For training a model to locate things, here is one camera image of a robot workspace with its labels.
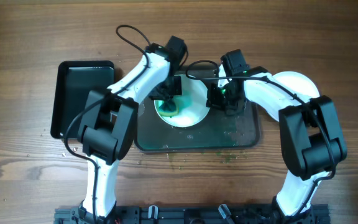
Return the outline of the green and yellow sponge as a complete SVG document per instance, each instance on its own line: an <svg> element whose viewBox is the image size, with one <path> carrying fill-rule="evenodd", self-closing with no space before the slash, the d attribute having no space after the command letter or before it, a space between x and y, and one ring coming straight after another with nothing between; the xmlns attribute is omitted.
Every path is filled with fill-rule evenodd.
<svg viewBox="0 0 358 224"><path fill-rule="evenodd" d="M169 99L161 102L157 112L160 116L172 117L179 113L179 108L173 99Z"/></svg>

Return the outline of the white plate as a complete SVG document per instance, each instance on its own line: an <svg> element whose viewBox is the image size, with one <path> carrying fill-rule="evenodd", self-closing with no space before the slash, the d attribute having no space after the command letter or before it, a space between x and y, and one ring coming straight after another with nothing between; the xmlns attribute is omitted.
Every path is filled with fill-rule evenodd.
<svg viewBox="0 0 358 224"><path fill-rule="evenodd" d="M174 96L173 101L178 107L178 114L168 117L157 115L167 124L178 128L194 126L202 121L209 112L206 106L207 87L200 80L192 80L184 74L181 77L182 95Z"/></svg>
<svg viewBox="0 0 358 224"><path fill-rule="evenodd" d="M287 89L289 92L298 95L305 103L311 98L320 96L316 85L305 75L286 71L276 73L269 78ZM262 108L275 120L279 121L278 111L287 106L298 106L300 102L294 100L288 93L271 83L262 83Z"/></svg>

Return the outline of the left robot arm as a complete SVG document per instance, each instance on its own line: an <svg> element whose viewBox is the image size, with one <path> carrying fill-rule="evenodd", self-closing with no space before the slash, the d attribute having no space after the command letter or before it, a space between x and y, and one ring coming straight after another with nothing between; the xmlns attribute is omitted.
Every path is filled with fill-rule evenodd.
<svg viewBox="0 0 358 224"><path fill-rule="evenodd" d="M164 46L150 44L141 61L121 80L88 95L77 139L88 160L88 186L79 207L80 219L89 223L112 223L115 186L120 161L137 137L139 105L146 99L162 100L174 111L173 97L181 94L175 76L187 53L184 40L172 36Z"/></svg>

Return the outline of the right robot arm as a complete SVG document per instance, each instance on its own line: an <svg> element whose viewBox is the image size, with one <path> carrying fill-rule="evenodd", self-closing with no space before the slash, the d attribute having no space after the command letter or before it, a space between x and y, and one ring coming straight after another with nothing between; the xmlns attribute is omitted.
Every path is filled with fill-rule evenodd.
<svg viewBox="0 0 358 224"><path fill-rule="evenodd" d="M250 68L239 49L221 57L213 78L217 83L208 92L208 107L235 115L250 101L279 123L287 176L266 213L248 210L246 215L265 223L305 221L319 184L331 180L347 156L333 101L306 93L312 82L300 73L272 75L263 67Z"/></svg>

